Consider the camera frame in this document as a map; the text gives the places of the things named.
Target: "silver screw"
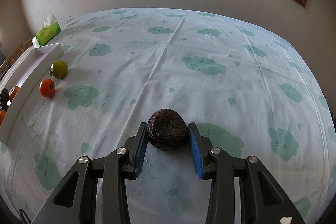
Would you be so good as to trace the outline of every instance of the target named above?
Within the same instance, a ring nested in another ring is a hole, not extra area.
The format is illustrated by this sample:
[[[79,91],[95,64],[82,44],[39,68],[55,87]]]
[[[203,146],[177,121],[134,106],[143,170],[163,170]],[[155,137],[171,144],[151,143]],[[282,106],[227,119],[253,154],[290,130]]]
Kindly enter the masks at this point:
[[[255,164],[258,162],[258,159],[255,156],[250,156],[249,157],[249,162],[252,164]]]
[[[84,156],[84,157],[80,157],[79,158],[79,163],[80,164],[85,164],[89,161],[89,158],[87,156]]]
[[[117,154],[122,155],[122,154],[125,154],[126,151],[127,151],[126,148],[121,147],[121,148],[118,148],[118,149],[117,149]]]
[[[211,148],[210,151],[213,154],[219,154],[221,152],[221,150],[218,147],[213,147],[213,148]]]

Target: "wrinkled dark vegetable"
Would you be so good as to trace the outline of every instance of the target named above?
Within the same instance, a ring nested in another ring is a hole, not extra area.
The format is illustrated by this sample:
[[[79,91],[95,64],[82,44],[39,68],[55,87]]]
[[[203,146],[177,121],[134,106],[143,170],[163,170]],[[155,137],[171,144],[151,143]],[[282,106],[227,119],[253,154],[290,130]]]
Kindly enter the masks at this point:
[[[188,139],[188,130],[182,117],[174,110],[160,109],[148,121],[149,142],[165,151],[177,150]]]

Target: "black cable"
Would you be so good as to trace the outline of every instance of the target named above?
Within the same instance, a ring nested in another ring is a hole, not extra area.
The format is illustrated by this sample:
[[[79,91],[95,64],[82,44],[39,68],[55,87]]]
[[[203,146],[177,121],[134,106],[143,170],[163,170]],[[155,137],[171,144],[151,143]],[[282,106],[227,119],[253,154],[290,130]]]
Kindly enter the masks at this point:
[[[21,217],[23,224],[31,224],[31,221],[29,220],[29,217],[27,216],[26,212],[22,209],[19,209],[19,212],[20,212],[20,217]]]

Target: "orange tomato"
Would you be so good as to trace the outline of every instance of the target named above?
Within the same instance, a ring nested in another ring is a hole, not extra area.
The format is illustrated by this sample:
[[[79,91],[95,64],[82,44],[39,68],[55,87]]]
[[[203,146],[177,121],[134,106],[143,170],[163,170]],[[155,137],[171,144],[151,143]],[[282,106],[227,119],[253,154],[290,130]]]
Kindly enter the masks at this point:
[[[43,97],[51,98],[55,94],[55,83],[47,78],[40,83],[40,93]]]
[[[17,85],[13,86],[12,89],[9,92],[9,100],[12,101],[15,97],[15,95],[17,94],[17,92],[19,91],[19,87]]]
[[[0,125],[2,124],[2,120],[5,117],[5,115],[6,115],[6,111],[5,110],[1,110],[0,111]]]

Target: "tomato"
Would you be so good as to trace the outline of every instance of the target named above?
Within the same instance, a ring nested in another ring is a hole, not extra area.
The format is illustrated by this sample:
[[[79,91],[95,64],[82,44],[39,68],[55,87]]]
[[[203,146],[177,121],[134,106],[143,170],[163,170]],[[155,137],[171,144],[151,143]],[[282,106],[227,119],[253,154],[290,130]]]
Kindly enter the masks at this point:
[[[68,64],[63,60],[56,60],[51,65],[50,75],[57,79],[62,79],[68,73]]]
[[[53,80],[47,78],[40,84],[40,93],[43,97],[51,98],[55,94],[55,83]]]
[[[19,91],[19,87],[17,85],[13,86],[12,89],[9,92],[9,100],[12,101],[15,97],[15,95],[17,94],[17,92]]]
[[[3,118],[5,117],[6,115],[6,111],[5,110],[1,110],[0,111],[0,125],[2,124],[2,121],[3,121]]]

